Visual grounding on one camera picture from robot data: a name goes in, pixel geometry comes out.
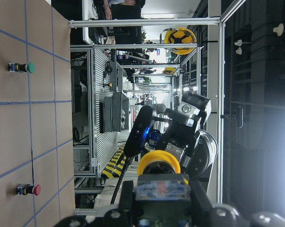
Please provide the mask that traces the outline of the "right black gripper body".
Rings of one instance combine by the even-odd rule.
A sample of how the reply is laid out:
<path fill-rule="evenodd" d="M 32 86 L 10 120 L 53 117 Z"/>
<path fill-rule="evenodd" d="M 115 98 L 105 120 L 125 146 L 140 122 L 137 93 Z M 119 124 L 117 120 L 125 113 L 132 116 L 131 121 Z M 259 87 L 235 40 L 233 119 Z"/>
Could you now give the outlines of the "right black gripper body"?
<path fill-rule="evenodd" d="M 177 109 L 167 108 L 165 111 L 171 121 L 157 142 L 156 150 L 175 152 L 180 149 L 180 167 L 181 170 L 186 170 L 198 143 L 199 127 L 205 124 L 210 113 L 210 99 L 191 91 L 184 92 Z"/>

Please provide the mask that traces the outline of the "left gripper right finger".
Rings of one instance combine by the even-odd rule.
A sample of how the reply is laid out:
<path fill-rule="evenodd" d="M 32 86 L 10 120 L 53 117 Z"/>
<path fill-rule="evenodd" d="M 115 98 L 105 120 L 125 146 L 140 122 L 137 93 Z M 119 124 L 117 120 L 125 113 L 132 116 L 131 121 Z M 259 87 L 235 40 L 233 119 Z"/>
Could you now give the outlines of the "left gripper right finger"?
<path fill-rule="evenodd" d="M 211 210 L 212 204 L 199 181 L 189 182 L 192 210 Z"/>

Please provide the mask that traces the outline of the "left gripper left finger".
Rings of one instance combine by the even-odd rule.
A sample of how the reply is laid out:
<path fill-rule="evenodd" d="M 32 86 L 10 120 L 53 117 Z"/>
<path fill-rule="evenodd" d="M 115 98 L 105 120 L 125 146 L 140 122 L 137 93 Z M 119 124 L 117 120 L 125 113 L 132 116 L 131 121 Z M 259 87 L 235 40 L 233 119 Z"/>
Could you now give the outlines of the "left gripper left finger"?
<path fill-rule="evenodd" d="M 125 212 L 132 212 L 133 205 L 133 181 L 124 181 L 118 208 Z"/>

